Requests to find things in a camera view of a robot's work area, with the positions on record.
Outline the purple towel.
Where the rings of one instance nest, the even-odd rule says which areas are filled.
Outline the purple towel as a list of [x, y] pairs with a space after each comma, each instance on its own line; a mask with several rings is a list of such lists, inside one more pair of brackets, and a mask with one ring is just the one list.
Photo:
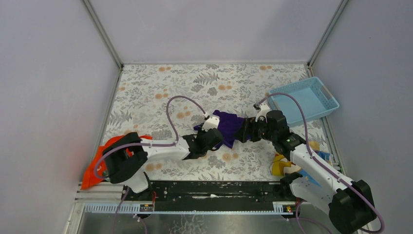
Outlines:
[[242, 143], [251, 140], [251, 134], [244, 136], [244, 118], [219, 110], [215, 110], [212, 114], [219, 117], [220, 122], [217, 129], [223, 135], [223, 140], [215, 146], [216, 149], [219, 149], [222, 145], [232, 149], [235, 140]]

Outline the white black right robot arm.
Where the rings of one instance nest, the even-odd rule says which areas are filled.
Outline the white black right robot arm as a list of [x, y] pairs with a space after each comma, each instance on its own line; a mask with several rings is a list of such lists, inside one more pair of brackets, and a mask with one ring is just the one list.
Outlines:
[[281, 179], [282, 186], [325, 212], [340, 233], [352, 234], [378, 217], [370, 186], [363, 180], [353, 181], [323, 160], [306, 140], [290, 131], [282, 111], [245, 118], [236, 136], [241, 142], [271, 142], [277, 153], [306, 172], [313, 181], [306, 182], [304, 175], [293, 172]]

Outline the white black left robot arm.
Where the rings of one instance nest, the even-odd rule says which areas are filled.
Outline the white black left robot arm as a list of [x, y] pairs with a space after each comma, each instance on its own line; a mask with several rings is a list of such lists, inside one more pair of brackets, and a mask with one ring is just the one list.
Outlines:
[[137, 133], [129, 133], [104, 150], [98, 163], [104, 162], [106, 166], [107, 175], [103, 178], [140, 193], [150, 187], [145, 163], [198, 159], [208, 151], [217, 149], [222, 141], [223, 135], [216, 128], [179, 137], [177, 142], [149, 140], [139, 137]]

